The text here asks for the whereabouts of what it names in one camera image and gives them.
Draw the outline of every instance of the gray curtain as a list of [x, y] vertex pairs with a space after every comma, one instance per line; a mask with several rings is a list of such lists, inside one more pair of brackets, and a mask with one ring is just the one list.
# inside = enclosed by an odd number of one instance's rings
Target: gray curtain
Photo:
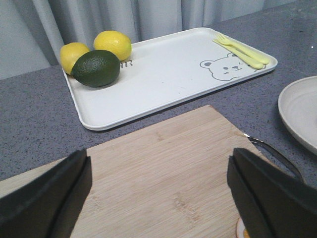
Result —
[[59, 50], [70, 42], [92, 50], [104, 30], [135, 43], [292, 1], [0, 0], [0, 79], [59, 64]]

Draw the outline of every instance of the yellow utensil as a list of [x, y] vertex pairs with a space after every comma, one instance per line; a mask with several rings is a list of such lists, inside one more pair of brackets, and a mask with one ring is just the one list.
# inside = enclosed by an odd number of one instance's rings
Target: yellow utensil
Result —
[[235, 48], [237, 48], [238, 50], [240, 50], [241, 52], [245, 53], [246, 55], [248, 55], [251, 58], [254, 58], [255, 60], [263, 63], [263, 64], [268, 64], [269, 63], [269, 58], [263, 54], [259, 54], [253, 50], [251, 50], [248, 47], [245, 47], [244, 45], [235, 42], [233, 40], [230, 40], [229, 38], [227, 38], [226, 36], [222, 35], [222, 34], [218, 34], [217, 35], [217, 40], [222, 44], [222, 45], [227, 45], [227, 46], [233, 46]]
[[261, 62], [245, 55], [244, 53], [238, 51], [236, 48], [234, 48], [232, 46], [223, 45], [218, 40], [213, 40], [213, 41], [216, 42], [217, 44], [221, 45], [222, 47], [226, 48], [230, 52], [234, 53], [237, 57], [239, 57], [241, 60], [243, 60], [245, 63], [247, 63], [252, 68], [262, 69], [264, 67], [264, 65]]

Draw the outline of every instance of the wooden cutting board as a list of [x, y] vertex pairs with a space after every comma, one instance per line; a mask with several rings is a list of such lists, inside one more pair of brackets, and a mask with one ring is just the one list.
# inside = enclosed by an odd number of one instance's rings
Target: wooden cutting board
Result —
[[[235, 147], [262, 156], [204, 106], [88, 149], [93, 186], [71, 237], [235, 237], [239, 215], [226, 182]], [[1, 181], [0, 196], [56, 163]]]

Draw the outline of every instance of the bear face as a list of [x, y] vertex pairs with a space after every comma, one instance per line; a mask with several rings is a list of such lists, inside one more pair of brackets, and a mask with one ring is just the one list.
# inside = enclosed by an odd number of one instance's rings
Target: bear face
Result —
[[230, 81], [256, 71], [233, 53], [217, 60], [205, 60], [200, 66], [209, 69], [212, 77], [220, 81]]

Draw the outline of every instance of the countertop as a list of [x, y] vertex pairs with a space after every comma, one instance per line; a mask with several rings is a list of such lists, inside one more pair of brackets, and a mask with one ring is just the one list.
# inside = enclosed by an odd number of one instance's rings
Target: countertop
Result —
[[288, 132], [277, 108], [284, 87], [317, 75], [317, 2], [300, 0], [209, 27], [274, 56], [277, 68], [101, 132], [80, 123], [59, 65], [1, 80], [0, 180], [209, 104], [279, 150], [317, 188], [317, 156]]

